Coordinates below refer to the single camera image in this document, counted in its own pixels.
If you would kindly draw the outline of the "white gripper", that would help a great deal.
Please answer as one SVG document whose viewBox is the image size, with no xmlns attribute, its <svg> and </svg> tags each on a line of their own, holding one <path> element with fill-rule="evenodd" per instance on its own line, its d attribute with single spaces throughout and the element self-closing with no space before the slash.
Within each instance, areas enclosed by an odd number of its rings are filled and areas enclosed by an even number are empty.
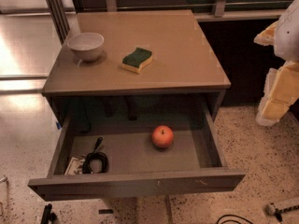
<svg viewBox="0 0 299 224">
<path fill-rule="evenodd" d="M 254 43 L 274 44 L 275 55 L 285 62 L 279 69 L 270 68 L 259 103 L 256 121 L 272 126 L 289 111 L 299 98 L 299 0 L 293 0 L 278 19 L 257 34 Z"/>
</svg>

